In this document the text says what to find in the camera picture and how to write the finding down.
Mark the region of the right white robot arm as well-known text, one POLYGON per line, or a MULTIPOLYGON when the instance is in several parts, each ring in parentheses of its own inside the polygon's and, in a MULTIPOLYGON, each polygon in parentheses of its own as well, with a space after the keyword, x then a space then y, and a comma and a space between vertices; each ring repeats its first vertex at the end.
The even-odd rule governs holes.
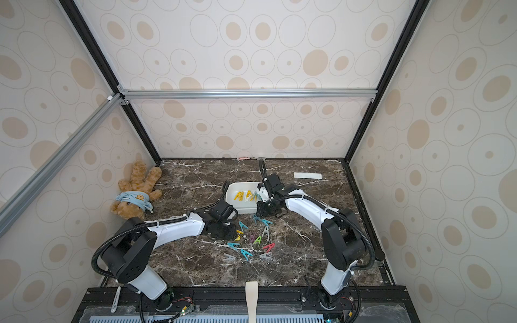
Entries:
POLYGON ((307 195, 302 189, 282 183, 277 174, 261 173, 259 217, 276 216, 283 209, 297 213, 320 229, 327 269, 320 288, 328 298, 338 296, 357 270, 368 270, 375 262, 375 250, 358 224, 355 213, 340 210, 307 195))

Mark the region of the green clothespin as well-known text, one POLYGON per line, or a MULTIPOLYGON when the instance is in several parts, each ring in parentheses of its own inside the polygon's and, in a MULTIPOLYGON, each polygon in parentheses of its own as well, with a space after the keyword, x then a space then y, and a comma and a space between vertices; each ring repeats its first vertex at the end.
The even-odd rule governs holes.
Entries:
POLYGON ((258 236, 253 242, 254 245, 259 246, 261 244, 262 236, 258 236))

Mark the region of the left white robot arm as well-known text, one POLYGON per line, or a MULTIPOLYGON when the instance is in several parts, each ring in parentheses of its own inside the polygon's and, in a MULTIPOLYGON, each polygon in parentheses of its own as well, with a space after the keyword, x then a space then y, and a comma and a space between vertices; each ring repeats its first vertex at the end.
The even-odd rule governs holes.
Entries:
POLYGON ((149 300, 159 300, 169 293, 169 286, 149 266, 153 251, 195 236, 234 240, 237 236, 234 220, 238 215, 232 205, 220 200, 211 207, 194 209, 170 219, 144 222, 133 217, 95 251, 92 268, 100 275, 132 287, 149 300))

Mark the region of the red clothespin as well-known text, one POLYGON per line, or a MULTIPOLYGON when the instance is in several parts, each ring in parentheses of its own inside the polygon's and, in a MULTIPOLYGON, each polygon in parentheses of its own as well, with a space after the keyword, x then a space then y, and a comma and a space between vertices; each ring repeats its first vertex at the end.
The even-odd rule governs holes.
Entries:
POLYGON ((271 252, 275 247, 275 243, 270 243, 266 246, 263 247, 263 250, 264 250, 264 253, 269 253, 271 252))

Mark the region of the grey clothespin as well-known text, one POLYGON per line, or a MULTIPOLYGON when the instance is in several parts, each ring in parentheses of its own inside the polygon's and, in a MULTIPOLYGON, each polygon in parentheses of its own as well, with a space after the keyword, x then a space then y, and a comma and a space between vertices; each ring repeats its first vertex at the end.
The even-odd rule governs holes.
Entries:
POLYGON ((265 226, 262 233, 262 240, 270 242, 269 226, 265 226))
POLYGON ((224 263, 232 263, 236 261, 236 257, 231 254, 223 254, 223 262, 224 263))

